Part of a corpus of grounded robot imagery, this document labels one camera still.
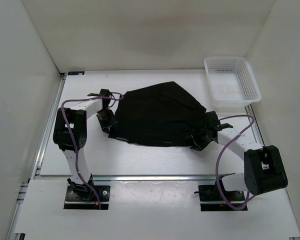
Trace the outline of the black shorts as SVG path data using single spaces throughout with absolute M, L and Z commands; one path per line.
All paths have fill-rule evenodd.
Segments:
M 128 91 L 109 138 L 148 147 L 191 147 L 207 109 L 174 81 Z

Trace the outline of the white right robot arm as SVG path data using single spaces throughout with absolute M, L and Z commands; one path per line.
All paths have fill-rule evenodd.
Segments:
M 288 186 L 281 154 L 276 146 L 250 140 L 243 131 L 238 132 L 229 123 L 221 123 L 215 111 L 206 112 L 201 118 L 203 126 L 199 135 L 192 136 L 192 148 L 201 151 L 211 142 L 223 146 L 215 166 L 214 193 L 217 198 L 226 200 L 234 191 L 257 196 Z M 219 174 L 219 163 L 225 150 L 232 151 L 243 160 L 243 173 Z

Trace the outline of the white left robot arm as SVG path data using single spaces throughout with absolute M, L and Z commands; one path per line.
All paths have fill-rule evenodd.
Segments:
M 115 98 L 112 92 L 109 96 L 97 94 L 83 99 L 67 99 L 57 110 L 53 142 L 66 157 L 71 173 L 67 179 L 68 185 L 84 201 L 94 200 L 98 206 L 101 201 L 84 153 L 88 135 L 87 120 L 96 115 L 102 121 L 110 121 L 113 112 L 109 109 L 109 103 L 122 99 L 122 96 Z

